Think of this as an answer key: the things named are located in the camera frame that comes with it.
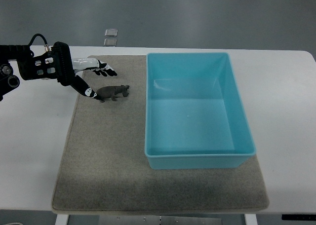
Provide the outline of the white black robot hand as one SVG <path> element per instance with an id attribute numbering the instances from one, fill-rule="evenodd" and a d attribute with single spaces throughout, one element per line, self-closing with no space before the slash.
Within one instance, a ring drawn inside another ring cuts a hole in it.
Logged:
<path id="1" fill-rule="evenodd" d="M 69 46 L 63 42 L 56 42 L 41 56 L 35 56 L 29 45 L 19 45 L 17 50 L 21 53 L 16 61 L 24 80 L 56 79 L 62 86 L 71 86 L 79 94 L 97 100 L 101 99 L 100 95 L 77 73 L 87 70 L 105 77 L 117 75 L 110 65 L 98 59 L 73 59 Z"/>

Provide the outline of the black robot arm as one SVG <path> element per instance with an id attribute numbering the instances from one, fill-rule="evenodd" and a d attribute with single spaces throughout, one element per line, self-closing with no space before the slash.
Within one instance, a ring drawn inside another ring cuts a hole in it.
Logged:
<path id="1" fill-rule="evenodd" d="M 31 46 L 37 37 L 42 38 L 44 53 L 36 56 Z M 42 34 L 34 34 L 28 44 L 0 46 L 0 99 L 17 89 L 20 80 L 56 79 L 57 70 L 49 62 L 50 48 Z"/>

